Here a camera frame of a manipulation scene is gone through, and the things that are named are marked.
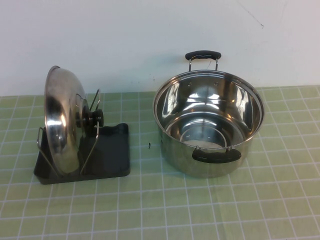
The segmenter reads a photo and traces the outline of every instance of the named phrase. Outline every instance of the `stainless steel lid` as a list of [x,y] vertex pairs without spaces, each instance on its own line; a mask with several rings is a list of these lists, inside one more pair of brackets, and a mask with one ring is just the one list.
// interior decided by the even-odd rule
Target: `stainless steel lid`
[[78,78],[66,69],[53,66],[45,83],[44,115],[48,145],[58,172],[79,174],[84,164],[79,154],[80,138],[97,121],[103,126],[102,111],[90,112]]

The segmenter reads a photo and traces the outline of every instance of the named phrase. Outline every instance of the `black plastic tray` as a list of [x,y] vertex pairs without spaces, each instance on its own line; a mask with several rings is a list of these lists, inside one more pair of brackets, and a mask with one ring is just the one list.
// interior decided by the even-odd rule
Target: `black plastic tray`
[[[88,156],[96,140],[96,131],[94,129],[87,137],[80,140],[79,151],[81,151],[83,156]],[[55,168],[45,130],[42,132],[40,147]],[[124,177],[130,173],[129,156],[129,127],[125,123],[120,123],[117,126],[99,128],[97,143],[82,175],[58,177],[41,152],[38,154],[33,173],[40,183],[44,185]]]

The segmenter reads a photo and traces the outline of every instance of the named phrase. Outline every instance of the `black handle grip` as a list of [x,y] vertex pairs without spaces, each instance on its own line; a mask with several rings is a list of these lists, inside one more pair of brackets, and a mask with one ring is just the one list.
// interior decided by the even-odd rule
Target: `black handle grip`
[[196,148],[192,153],[192,158],[207,164],[224,164],[237,161],[241,158],[241,152],[236,149],[226,152],[204,152]]
[[200,50],[200,51],[192,51],[185,55],[187,60],[193,59],[213,59],[217,60],[221,58],[221,53],[217,51],[207,51],[207,50]]

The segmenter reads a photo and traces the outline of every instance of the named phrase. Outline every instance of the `table surface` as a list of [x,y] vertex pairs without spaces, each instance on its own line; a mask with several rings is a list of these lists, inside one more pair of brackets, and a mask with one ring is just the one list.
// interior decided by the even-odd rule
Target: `table surface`
[[1,97],[0,238],[319,240],[320,87],[258,91],[264,125],[227,176],[192,178],[162,159],[154,92],[106,93],[104,124],[129,125],[130,175],[54,185],[33,175],[43,96]]

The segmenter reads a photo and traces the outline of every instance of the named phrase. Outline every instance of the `stainless steel pot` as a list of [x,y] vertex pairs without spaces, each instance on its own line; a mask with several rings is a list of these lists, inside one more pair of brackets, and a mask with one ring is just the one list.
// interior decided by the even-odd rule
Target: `stainless steel pot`
[[[163,156],[194,177],[219,177],[237,169],[265,116],[253,86],[218,71],[220,57],[214,51],[187,53],[189,71],[165,82],[153,102]],[[215,60],[215,70],[191,71],[194,59]]]

